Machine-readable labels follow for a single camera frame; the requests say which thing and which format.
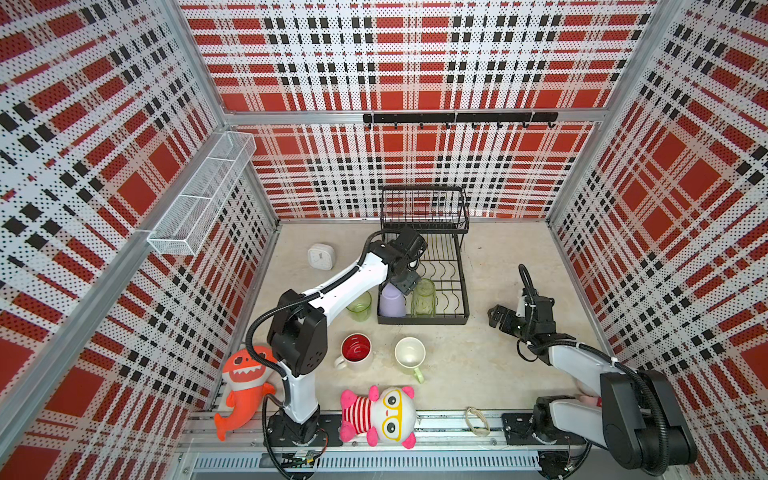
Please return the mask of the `red and white mug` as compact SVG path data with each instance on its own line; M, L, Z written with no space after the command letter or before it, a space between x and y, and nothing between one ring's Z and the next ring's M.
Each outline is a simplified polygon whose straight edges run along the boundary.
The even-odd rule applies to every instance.
M363 333L348 335L341 343L340 356L335 360L334 367L362 371L367 369L373 360L372 342Z

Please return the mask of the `lilac plastic cup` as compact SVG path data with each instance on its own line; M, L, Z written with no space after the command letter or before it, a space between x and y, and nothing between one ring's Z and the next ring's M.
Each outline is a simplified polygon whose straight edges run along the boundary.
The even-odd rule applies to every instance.
M406 316L405 295L391 283L386 283L379 295L380 317L402 318Z

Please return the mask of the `cream mug green handle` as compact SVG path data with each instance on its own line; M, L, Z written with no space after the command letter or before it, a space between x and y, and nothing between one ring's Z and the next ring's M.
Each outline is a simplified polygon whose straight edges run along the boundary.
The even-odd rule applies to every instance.
M405 337L398 341L394 349L395 360L408 370L419 384L425 381L420 369L426 359L425 345L415 337Z

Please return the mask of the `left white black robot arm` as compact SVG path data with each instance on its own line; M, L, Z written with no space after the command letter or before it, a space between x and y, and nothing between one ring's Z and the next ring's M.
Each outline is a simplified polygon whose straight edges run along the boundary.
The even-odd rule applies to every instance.
M390 283L409 294L419 281L417 266L427 250L425 237L410 227L369 235L359 258L326 282L298 293L285 291L277 305L246 330L250 359L282 381L278 406L288 438L307 444L319 430L315 370L328 351L328 330L353 300Z

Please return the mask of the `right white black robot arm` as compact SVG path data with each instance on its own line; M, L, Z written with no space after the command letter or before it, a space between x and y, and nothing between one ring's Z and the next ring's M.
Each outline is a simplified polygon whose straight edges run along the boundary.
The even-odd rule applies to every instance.
M488 311L490 327L516 338L531 361L571 376L596 401L540 397L542 425L606 449L627 470L660 476L671 466L694 464L699 450L669 379L558 332L553 306L549 297L523 295L515 309L496 305Z

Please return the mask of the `tall green glass cup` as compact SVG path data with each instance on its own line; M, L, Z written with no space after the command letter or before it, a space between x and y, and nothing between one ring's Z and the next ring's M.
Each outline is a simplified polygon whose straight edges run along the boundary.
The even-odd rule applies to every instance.
M411 298L411 315L414 317L433 317L436 314L437 296L434 282L422 278L416 284Z

